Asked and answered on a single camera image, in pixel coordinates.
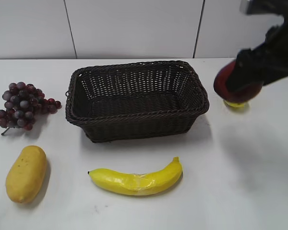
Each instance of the dark brown basket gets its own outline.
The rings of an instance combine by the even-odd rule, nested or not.
[[[74,72],[66,119],[92,142],[106,142],[185,133],[208,108],[207,92],[187,62],[140,62]]]

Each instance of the table surface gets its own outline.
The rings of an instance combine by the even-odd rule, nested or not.
[[[230,59],[185,59],[208,92],[210,109],[187,134],[94,144],[65,120],[65,92],[78,68],[143,60],[0,60],[0,109],[9,83],[41,88],[63,108],[30,132],[0,135],[0,230],[288,230],[288,78],[263,88],[238,112],[213,90]],[[11,202],[6,175],[23,147],[38,145],[49,170],[33,203]],[[130,197],[96,187],[87,171],[162,169],[179,156],[183,179],[170,191]]]

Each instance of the grape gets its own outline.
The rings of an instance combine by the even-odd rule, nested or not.
[[[31,103],[32,106],[36,106],[36,105],[38,104],[38,99],[36,99],[36,98],[31,98],[31,99],[30,99],[30,103]]]
[[[19,97],[18,96],[12,96],[10,98],[10,101],[14,104],[14,105],[17,105],[20,101]]]
[[[28,89],[29,93],[35,93],[36,92],[36,88],[34,86],[30,86]]]
[[[56,101],[56,108],[57,108],[57,109],[60,109],[61,107],[62,107],[61,102]]]
[[[29,97],[29,93],[27,90],[20,90],[18,96],[23,99],[27,99]]]
[[[26,125],[26,121],[22,118],[17,120],[17,125],[20,127],[24,127]]]
[[[21,101],[20,102],[20,107],[23,109],[27,109],[27,108],[29,108],[29,106],[30,106],[30,103],[28,101]]]
[[[15,111],[17,111],[17,110],[21,110],[21,107],[20,107],[20,105],[18,105],[18,104],[17,104],[17,105],[14,105],[13,108],[14,108]]]
[[[47,114],[48,113],[48,106],[44,105],[42,110],[40,111],[41,114]]]
[[[32,112],[25,112],[24,117],[25,117],[27,120],[31,120],[31,119],[34,117],[34,115],[33,115]]]
[[[21,110],[17,110],[17,111],[15,111],[14,116],[17,119],[22,118],[24,116],[24,112]]]
[[[48,106],[48,110],[51,114],[55,114],[58,110],[55,105],[51,104]]]
[[[53,98],[49,98],[47,101],[48,104],[55,104],[56,101]]]
[[[27,124],[27,125],[24,127],[24,129],[27,130],[27,131],[32,130],[32,128],[33,128],[33,125],[32,125],[32,124]]]
[[[2,95],[2,98],[5,101],[9,101],[11,97],[12,93],[9,90],[5,91],[4,94]]]
[[[9,128],[14,128],[15,126],[16,126],[16,123],[14,121],[9,121],[7,123],[7,127],[9,127]]]
[[[10,92],[13,95],[16,95],[19,92],[19,89],[16,86],[13,86],[13,87],[10,88]]]
[[[25,84],[21,81],[21,82],[17,83],[17,88],[19,90],[23,90],[23,89],[25,89]]]
[[[11,114],[11,115],[15,113],[15,110],[13,109],[6,109],[5,111],[7,114]]]
[[[13,108],[13,103],[12,102],[6,102],[4,103],[4,107],[7,108],[7,109],[12,109]]]
[[[37,100],[38,100],[38,103],[45,104],[44,98],[38,97]]]
[[[0,118],[0,126],[1,126],[1,127],[6,128],[6,127],[7,127],[7,126],[6,126],[6,123],[7,123],[6,119]]]
[[[42,107],[43,106],[41,104],[37,104],[36,107],[34,107],[34,112],[37,114],[40,113],[42,110]]]
[[[3,118],[6,116],[6,112],[2,109],[0,109],[0,118]]]
[[[25,110],[25,112],[32,112],[32,113],[33,113],[33,111],[34,111],[34,108],[32,106],[30,106],[29,108],[27,108]]]
[[[17,86],[16,83],[11,83],[11,84],[9,84],[9,88],[11,88],[11,87],[16,87],[16,86]]]

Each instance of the banana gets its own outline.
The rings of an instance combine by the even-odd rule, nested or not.
[[[125,174],[110,169],[95,169],[88,174],[103,189],[131,196],[147,196],[173,186],[182,174],[182,166],[179,158],[174,157],[168,166],[158,172]]]

